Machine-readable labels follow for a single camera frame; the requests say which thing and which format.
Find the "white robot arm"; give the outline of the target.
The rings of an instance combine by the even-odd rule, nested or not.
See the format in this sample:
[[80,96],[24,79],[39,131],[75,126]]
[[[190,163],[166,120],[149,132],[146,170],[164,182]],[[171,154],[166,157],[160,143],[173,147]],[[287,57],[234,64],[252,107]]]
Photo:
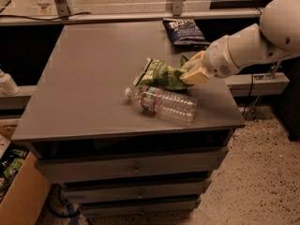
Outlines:
[[227,78],[252,65],[282,62],[300,56],[300,0],[273,0],[260,20],[213,41],[183,65],[185,84]]

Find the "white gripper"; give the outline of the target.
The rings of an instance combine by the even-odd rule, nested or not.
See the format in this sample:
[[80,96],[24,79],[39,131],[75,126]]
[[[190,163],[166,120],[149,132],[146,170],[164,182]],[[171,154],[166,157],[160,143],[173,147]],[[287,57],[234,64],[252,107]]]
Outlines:
[[[187,73],[180,77],[185,84],[208,83],[214,76],[227,78],[237,74],[240,68],[234,63],[229,50],[229,36],[212,42],[205,51],[191,57],[181,69]],[[203,64],[211,71],[205,71]]]

